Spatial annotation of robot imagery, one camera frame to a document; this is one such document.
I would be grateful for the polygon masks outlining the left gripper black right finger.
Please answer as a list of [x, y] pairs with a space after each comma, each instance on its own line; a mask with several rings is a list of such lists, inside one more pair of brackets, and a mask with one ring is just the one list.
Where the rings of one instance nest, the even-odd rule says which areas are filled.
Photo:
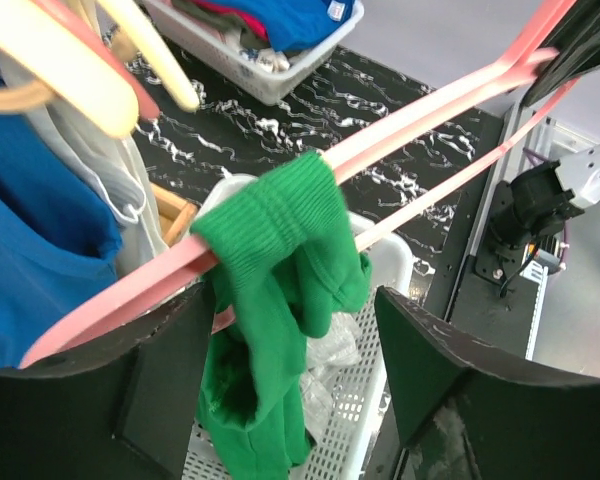
[[446, 350], [451, 326], [390, 287], [374, 310], [400, 443], [416, 443], [465, 367]]

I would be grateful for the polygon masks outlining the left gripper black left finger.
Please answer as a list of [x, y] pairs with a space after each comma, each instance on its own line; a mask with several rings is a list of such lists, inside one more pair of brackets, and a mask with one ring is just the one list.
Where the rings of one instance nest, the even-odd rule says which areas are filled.
[[182, 476], [214, 308], [197, 283], [146, 316], [159, 325], [138, 346], [115, 435], [165, 479]]

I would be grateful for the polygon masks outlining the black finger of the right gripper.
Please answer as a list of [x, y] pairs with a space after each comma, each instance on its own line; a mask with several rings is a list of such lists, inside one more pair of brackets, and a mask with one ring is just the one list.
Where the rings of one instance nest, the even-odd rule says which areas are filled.
[[553, 47], [558, 55], [527, 90], [521, 100], [523, 106], [531, 106], [569, 80], [600, 69], [600, 0], [576, 1], [541, 47]]

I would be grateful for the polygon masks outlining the grey tank top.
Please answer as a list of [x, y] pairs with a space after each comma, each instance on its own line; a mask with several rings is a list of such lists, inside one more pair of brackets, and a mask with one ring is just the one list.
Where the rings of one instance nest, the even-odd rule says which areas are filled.
[[356, 365], [361, 355], [356, 345], [361, 335], [354, 316], [332, 315], [328, 333], [307, 341], [307, 370], [300, 377], [303, 415], [310, 443], [321, 443], [334, 409], [335, 379], [339, 372]]

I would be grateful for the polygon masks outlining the blue tank top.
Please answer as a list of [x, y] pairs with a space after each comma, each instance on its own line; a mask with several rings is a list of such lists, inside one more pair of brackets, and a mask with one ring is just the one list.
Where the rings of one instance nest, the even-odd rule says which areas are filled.
[[117, 280], [110, 209], [20, 115], [0, 115], [0, 369]]

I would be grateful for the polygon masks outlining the green tank top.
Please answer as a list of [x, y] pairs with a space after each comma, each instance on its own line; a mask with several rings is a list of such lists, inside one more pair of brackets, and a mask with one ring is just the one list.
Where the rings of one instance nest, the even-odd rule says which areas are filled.
[[304, 463], [299, 380], [309, 338], [368, 300], [371, 264], [356, 249], [346, 202], [322, 156], [275, 168], [199, 217], [218, 258], [207, 273], [234, 322], [209, 343], [197, 419], [235, 479], [284, 479]]

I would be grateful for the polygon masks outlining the cream wooden hanger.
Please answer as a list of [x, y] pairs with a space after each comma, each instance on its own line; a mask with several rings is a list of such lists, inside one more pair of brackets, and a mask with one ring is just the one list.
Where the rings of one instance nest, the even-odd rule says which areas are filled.
[[106, 48], [58, 1], [0, 1], [0, 51], [112, 138], [140, 114], [131, 81], [104, 58]]

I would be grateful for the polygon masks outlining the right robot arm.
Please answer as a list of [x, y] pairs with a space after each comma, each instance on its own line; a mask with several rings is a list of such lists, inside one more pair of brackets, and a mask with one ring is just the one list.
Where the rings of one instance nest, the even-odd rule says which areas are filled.
[[[543, 44], [556, 48], [558, 56], [540, 71], [522, 99], [525, 106], [600, 69], [600, 1], [576, 2]], [[504, 199], [492, 201], [482, 244], [505, 252], [536, 243], [600, 201], [600, 144], [542, 162], [500, 182], [496, 191]]]

